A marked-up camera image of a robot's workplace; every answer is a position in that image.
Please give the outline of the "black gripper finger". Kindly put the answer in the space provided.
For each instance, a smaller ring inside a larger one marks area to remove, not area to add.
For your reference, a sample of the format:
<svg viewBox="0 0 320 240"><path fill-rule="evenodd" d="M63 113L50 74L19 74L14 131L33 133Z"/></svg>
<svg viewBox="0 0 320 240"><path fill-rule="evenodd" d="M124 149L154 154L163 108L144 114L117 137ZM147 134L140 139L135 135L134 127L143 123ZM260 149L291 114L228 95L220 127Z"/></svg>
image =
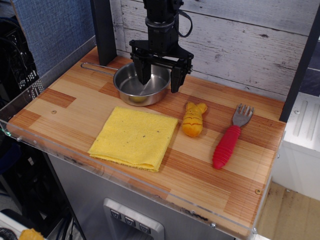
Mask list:
<svg viewBox="0 0 320 240"><path fill-rule="evenodd" d="M139 82L146 85L151 78L151 64L144 58L133 57L133 63Z"/></svg>
<svg viewBox="0 0 320 240"><path fill-rule="evenodd" d="M171 70L171 92L177 93L180 86L184 84L188 69L184 66L174 66Z"/></svg>

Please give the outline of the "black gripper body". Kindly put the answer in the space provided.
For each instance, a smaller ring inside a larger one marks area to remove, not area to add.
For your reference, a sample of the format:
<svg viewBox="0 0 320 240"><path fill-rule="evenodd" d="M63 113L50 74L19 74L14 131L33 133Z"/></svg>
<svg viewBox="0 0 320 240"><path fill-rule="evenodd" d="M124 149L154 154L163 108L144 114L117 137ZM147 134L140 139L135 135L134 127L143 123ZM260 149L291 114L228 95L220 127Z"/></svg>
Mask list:
<svg viewBox="0 0 320 240"><path fill-rule="evenodd" d="M179 37L187 37L179 32L179 22L145 22L148 28L147 40L131 40L131 59L138 57L151 65L164 68L182 66L187 73L192 71L193 54L179 46Z"/></svg>

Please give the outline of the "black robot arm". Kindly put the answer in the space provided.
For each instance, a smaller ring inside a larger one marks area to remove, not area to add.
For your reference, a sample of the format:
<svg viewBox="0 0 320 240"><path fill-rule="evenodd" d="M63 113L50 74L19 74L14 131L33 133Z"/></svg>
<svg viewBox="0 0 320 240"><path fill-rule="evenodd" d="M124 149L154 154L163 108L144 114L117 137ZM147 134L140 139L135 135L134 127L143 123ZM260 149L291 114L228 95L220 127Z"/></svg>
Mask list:
<svg viewBox="0 0 320 240"><path fill-rule="evenodd" d="M145 0L147 40L131 40L130 57L138 80L145 85L151 78L151 66L170 69L171 92L177 93L192 71L194 55L179 45L179 38L193 30L191 17L180 10L182 0Z"/></svg>

